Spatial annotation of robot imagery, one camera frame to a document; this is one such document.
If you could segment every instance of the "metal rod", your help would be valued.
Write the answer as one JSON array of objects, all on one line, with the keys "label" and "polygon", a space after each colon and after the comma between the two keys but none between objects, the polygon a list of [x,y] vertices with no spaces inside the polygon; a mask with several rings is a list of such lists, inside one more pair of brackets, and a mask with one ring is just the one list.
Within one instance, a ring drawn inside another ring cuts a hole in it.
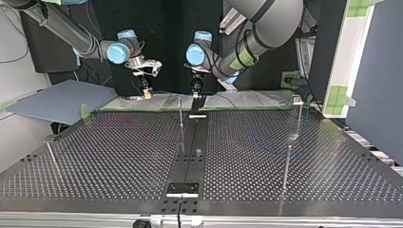
[{"label": "metal rod", "polygon": [[287,180],[288,180],[288,169],[290,167],[290,159],[291,159],[291,145],[287,147],[287,158],[285,159],[285,167],[284,167],[284,179],[282,181],[282,189],[287,189]]},{"label": "metal rod", "polygon": [[297,135],[299,135],[299,129],[300,129],[300,124],[301,124],[302,106],[303,106],[303,104],[301,104],[301,105],[299,106],[298,124],[297,124]]},{"label": "metal rod", "polygon": [[181,129],[183,130],[182,97],[181,97],[181,95],[179,95],[178,106],[179,106],[179,115],[180,115],[180,119],[181,119]]},{"label": "metal rod", "polygon": [[47,147],[48,147],[48,151],[50,153],[51,159],[53,160],[53,162],[57,162],[56,158],[54,157],[53,150],[51,149],[51,146],[50,146],[49,142],[47,142]]},{"label": "metal rod", "polygon": [[182,97],[181,97],[181,95],[179,95],[178,99],[179,99],[178,100],[179,118],[180,118],[181,136],[182,136],[181,148],[182,148],[182,152],[184,153],[184,132],[183,132],[183,114],[182,114]]}]

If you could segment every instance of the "black rectangular bracket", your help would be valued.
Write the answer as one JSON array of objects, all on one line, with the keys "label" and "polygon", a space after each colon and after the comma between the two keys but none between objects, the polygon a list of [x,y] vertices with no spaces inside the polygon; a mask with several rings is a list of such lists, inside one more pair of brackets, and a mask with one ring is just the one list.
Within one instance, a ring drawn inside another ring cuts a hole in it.
[{"label": "black rectangular bracket", "polygon": [[166,196],[168,198],[197,198],[199,196],[199,184],[169,183]]}]

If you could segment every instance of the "white wall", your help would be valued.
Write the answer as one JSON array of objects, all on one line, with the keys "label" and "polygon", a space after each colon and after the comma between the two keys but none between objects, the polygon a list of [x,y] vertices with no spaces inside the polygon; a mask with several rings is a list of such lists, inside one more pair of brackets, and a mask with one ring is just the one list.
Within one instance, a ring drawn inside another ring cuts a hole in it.
[{"label": "white wall", "polygon": [[[19,19],[9,9],[5,12],[22,30]],[[0,62],[24,55],[26,47],[25,38],[0,12]],[[0,104],[21,99],[48,85],[47,75],[35,73],[30,54],[20,61],[0,64]],[[50,133],[48,122],[0,113],[0,172],[41,146]]]}]

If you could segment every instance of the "perforated metal table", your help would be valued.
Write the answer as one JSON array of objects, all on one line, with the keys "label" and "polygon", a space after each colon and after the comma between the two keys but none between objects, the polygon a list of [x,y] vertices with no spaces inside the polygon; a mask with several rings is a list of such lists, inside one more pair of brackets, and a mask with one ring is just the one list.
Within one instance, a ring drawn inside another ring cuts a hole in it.
[{"label": "perforated metal table", "polygon": [[[403,179],[316,112],[104,112],[0,174],[0,211],[403,219]],[[287,148],[291,146],[286,189]],[[166,197],[172,182],[199,197]]]}]

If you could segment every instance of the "robotic arm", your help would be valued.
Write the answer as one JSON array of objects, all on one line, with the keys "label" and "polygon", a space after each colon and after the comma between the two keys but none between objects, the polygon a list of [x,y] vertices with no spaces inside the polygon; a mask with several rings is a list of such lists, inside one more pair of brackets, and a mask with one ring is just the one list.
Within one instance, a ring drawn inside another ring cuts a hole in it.
[{"label": "robotic arm", "polygon": [[[86,59],[109,60],[110,62],[133,69],[133,75],[142,82],[144,95],[152,97],[152,87],[145,75],[157,77],[162,64],[154,60],[146,60],[142,49],[144,42],[139,42],[134,30],[118,33],[118,41],[98,41],[84,27],[80,26],[63,13],[59,6],[39,0],[3,0],[16,10],[22,10],[30,17],[49,29],[73,47],[77,56]],[[144,71],[151,68],[151,73]]]},{"label": "robotic arm", "polygon": [[240,71],[252,67],[260,55],[284,45],[296,31],[303,11],[303,0],[225,1],[249,19],[253,28],[245,31],[241,41],[224,57],[210,49],[213,40],[210,32],[195,33],[194,43],[186,52],[193,73],[192,86],[196,85],[192,88],[195,96],[201,91],[203,74],[212,73],[232,84]]}]

